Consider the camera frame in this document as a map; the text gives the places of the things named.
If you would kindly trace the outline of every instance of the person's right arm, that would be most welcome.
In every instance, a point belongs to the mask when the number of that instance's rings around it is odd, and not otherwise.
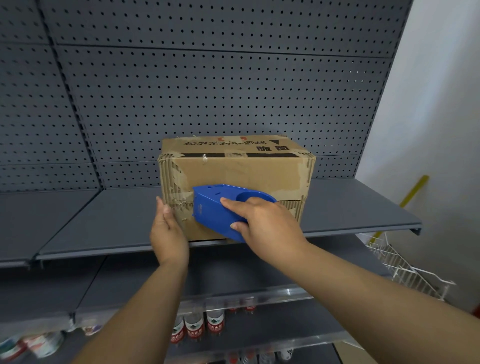
[[[480,361],[477,318],[310,244],[279,203],[222,204],[248,220],[232,228],[251,249],[315,297],[378,363]]]

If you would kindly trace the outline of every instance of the hand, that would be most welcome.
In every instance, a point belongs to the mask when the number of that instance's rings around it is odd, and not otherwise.
[[[258,197],[250,197],[247,202],[222,198],[220,202],[247,219],[248,224],[234,222],[230,227],[242,234],[261,259],[275,267],[299,245],[308,243],[298,222],[279,202],[274,204]]]
[[[173,210],[156,198],[156,216],[150,242],[160,265],[167,262],[188,266],[190,248],[187,238],[175,220]]]

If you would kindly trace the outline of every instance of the torn cardboard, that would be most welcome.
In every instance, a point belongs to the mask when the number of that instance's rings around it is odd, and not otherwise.
[[[164,139],[158,158],[164,201],[189,241],[224,239],[197,223],[193,187],[230,184],[270,194],[298,222],[308,196],[315,156],[283,135]]]

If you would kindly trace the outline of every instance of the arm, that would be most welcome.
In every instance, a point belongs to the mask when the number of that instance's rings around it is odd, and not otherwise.
[[[189,246],[172,209],[158,197],[150,240],[160,267],[72,364],[163,363],[187,276]]]
[[[278,203],[222,204],[248,220],[232,228],[251,249],[315,297],[378,363],[478,362],[480,320],[308,243]]]

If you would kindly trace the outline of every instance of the forearm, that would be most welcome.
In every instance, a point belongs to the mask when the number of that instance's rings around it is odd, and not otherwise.
[[[324,307],[379,363],[470,363],[480,321],[322,249],[300,244],[275,266]]]
[[[162,363],[186,275],[185,264],[159,267],[73,363]]]

